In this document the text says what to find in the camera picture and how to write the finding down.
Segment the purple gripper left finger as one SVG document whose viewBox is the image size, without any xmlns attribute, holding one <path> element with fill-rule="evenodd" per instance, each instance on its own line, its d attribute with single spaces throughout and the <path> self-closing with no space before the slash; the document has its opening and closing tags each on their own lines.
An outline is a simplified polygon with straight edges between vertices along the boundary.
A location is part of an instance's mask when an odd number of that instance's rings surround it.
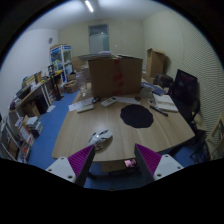
<svg viewBox="0 0 224 224">
<path fill-rule="evenodd" d="M 59 157 L 46 171 L 83 187 L 94 156 L 94 146 L 87 146 L 69 157 Z"/>
</svg>

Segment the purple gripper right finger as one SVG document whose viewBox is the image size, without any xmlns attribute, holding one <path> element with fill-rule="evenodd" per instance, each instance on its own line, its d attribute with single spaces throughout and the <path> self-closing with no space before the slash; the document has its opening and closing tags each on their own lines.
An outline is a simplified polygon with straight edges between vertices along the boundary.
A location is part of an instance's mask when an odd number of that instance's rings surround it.
<svg viewBox="0 0 224 224">
<path fill-rule="evenodd" d="M 169 154 L 160 155 L 140 144 L 135 144 L 134 154 L 141 171 L 154 181 L 183 169 Z"/>
</svg>

